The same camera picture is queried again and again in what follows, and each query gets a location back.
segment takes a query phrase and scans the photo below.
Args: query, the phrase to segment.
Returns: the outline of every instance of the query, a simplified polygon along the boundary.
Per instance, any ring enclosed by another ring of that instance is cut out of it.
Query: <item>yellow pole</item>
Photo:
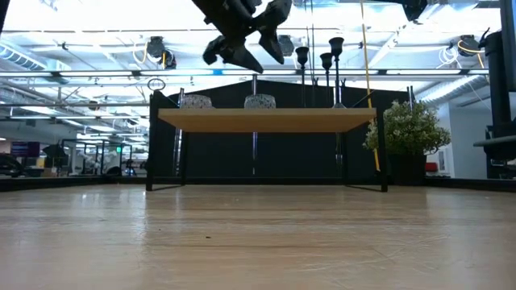
[[[368,96],[371,94],[369,87],[369,58],[368,58],[368,42],[365,37],[365,17],[364,17],[364,0],[360,0],[360,9],[362,10],[362,38],[364,41],[364,62],[365,62],[365,80],[368,88]],[[372,108],[371,98],[368,98],[368,106]],[[377,171],[380,171],[380,162],[378,161],[378,150],[374,150],[374,162],[377,166]]]

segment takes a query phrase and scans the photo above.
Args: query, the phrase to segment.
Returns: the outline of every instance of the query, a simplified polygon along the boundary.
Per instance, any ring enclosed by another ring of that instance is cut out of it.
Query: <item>cable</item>
[[[147,60],[147,47],[148,47],[148,42],[145,42],[144,59],[143,60],[139,60],[138,57],[136,57],[136,43],[133,45],[132,57],[135,59],[135,61],[137,63],[142,64],[142,63],[145,62],[145,60]]]
[[[476,50],[472,50],[472,49],[463,48],[463,47],[460,45],[461,43],[463,43],[463,41],[462,41],[462,40],[459,40],[459,42],[457,43],[457,46],[458,46],[460,49],[462,49],[463,51],[465,51],[465,52],[470,52],[470,53],[483,53],[483,52],[484,52],[484,51],[481,51],[481,50],[476,51]]]
[[[369,86],[369,58],[368,58],[368,42],[365,37],[365,17],[364,17],[364,0],[360,0],[360,9],[362,12],[362,38],[364,41],[364,62],[365,62],[365,80],[368,88],[368,95],[371,94],[371,87]],[[368,107],[372,108],[371,98],[368,98]],[[377,166],[377,171],[380,171],[380,160],[378,159],[378,150],[374,150],[374,162]]]
[[[480,53],[477,53],[477,54],[476,54],[476,57],[478,57],[478,62],[481,64],[481,67],[482,67],[482,68],[485,68],[485,67],[484,67],[484,62],[482,61],[482,58],[481,58],[481,54],[480,54]]]

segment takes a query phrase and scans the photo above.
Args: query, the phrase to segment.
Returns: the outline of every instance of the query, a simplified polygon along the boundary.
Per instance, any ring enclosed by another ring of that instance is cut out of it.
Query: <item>candle holder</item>
[[[301,90],[301,102],[303,107],[306,108],[306,88],[305,88],[305,64],[308,61],[308,52],[310,51],[307,47],[296,48],[296,54],[298,55],[298,63],[301,65],[301,78],[302,78],[302,90]]]
[[[333,55],[330,52],[321,55],[322,67],[326,69],[326,99],[328,104],[333,105],[330,94],[330,68],[333,65]]]
[[[336,71],[336,74],[335,74],[335,108],[336,107],[340,107],[340,108],[345,108],[344,105],[342,105],[342,100],[340,98],[340,79],[339,79],[339,56],[342,54],[342,46],[344,44],[344,38],[342,37],[335,37],[335,38],[332,38],[330,39],[330,45],[331,45],[331,54],[333,55],[333,57],[335,58],[335,71]]]

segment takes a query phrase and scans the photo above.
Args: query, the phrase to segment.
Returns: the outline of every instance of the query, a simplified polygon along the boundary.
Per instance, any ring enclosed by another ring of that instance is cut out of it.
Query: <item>black backdrop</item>
[[[258,81],[257,92],[273,95],[277,108],[299,108],[302,86],[273,81]],[[211,98],[215,108],[243,108],[245,97],[252,94],[252,83],[246,81],[207,89],[192,94]],[[343,103],[352,106],[367,95],[365,89],[344,88]],[[377,90],[373,93],[373,106],[385,109],[394,99],[406,99],[406,92]],[[170,99],[177,101],[178,95]],[[306,99],[311,104],[312,89],[306,86]],[[367,107],[364,101],[360,107]],[[168,99],[159,100],[161,108],[173,108]],[[314,107],[331,107],[327,101],[326,87],[315,87]],[[157,125],[156,176],[177,175],[174,168],[174,139],[176,128],[159,121]],[[351,182],[374,183],[374,157],[362,148],[367,125],[348,133],[348,166]],[[253,159],[252,134],[201,134],[192,133],[188,147],[188,177],[204,178],[336,178],[335,134],[258,134],[256,160]]]

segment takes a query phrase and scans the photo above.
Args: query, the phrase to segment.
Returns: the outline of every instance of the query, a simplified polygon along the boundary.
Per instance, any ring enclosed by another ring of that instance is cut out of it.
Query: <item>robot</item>
[[[264,69],[261,64],[244,46],[246,37],[255,31],[261,33],[261,47],[278,63],[285,63],[277,39],[277,27],[289,16],[292,0],[273,0],[264,13],[255,18],[252,15],[261,0],[192,1],[206,16],[204,22],[213,23],[222,33],[208,44],[202,55],[207,64],[213,64],[219,55],[224,64],[234,64],[262,73]]]

